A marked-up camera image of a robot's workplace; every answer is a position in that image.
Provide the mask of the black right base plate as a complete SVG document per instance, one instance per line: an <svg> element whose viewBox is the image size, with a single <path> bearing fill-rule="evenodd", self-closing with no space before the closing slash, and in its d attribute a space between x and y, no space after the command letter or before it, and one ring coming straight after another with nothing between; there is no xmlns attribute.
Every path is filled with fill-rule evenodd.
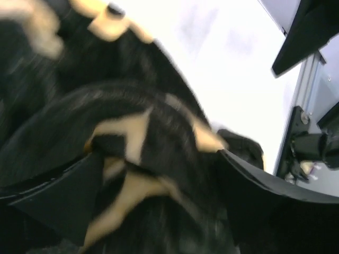
<svg viewBox="0 0 339 254"><path fill-rule="evenodd" d="M310 119L300 106L294 106L289 118L286 142L287 152L299 161L306 160Z"/></svg>

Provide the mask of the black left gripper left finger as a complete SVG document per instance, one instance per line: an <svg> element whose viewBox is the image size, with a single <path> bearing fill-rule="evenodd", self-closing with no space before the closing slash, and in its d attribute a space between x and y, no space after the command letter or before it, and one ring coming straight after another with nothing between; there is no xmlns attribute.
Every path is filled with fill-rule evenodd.
<svg viewBox="0 0 339 254"><path fill-rule="evenodd" d="M84 242L101 186L103 159L92 153L1 188L1 246Z"/></svg>

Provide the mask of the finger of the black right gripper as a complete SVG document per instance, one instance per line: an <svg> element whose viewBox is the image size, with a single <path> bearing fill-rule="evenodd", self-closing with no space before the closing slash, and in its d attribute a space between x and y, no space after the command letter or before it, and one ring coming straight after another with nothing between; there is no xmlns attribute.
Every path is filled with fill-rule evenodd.
<svg viewBox="0 0 339 254"><path fill-rule="evenodd" d="M279 76L338 35L338 1L300 2L287 37L272 65Z"/></svg>

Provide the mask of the black floral pillowcase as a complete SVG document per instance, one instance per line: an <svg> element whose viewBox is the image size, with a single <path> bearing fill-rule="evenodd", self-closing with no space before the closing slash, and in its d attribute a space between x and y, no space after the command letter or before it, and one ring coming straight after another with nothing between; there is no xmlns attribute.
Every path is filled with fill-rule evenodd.
<svg viewBox="0 0 339 254"><path fill-rule="evenodd" d="M214 131L154 37L107 1L1 1L1 188L92 153L84 242L1 253L239 253L216 170L261 147Z"/></svg>

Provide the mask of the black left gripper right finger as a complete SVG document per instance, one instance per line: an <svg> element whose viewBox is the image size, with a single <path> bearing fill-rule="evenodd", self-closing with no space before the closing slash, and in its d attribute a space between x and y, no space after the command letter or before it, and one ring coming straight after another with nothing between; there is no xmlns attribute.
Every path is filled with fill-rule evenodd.
<svg viewBox="0 0 339 254"><path fill-rule="evenodd" d="M338 253L338 198L270 175L226 150L216 166L241 253Z"/></svg>

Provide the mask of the aluminium front rail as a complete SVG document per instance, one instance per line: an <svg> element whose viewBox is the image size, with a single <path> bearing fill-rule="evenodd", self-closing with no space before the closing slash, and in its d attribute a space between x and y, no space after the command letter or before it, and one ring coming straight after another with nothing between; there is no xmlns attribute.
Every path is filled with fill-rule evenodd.
<svg viewBox="0 0 339 254"><path fill-rule="evenodd" d="M328 64L320 52L316 52L301 64L293 97L288 107L288 115L283 138L275 163L274 174L292 184L296 179L287 169L286 135L289 118L294 106L300 106L310 119L309 130L319 131L317 121L338 101L338 78L328 74Z"/></svg>

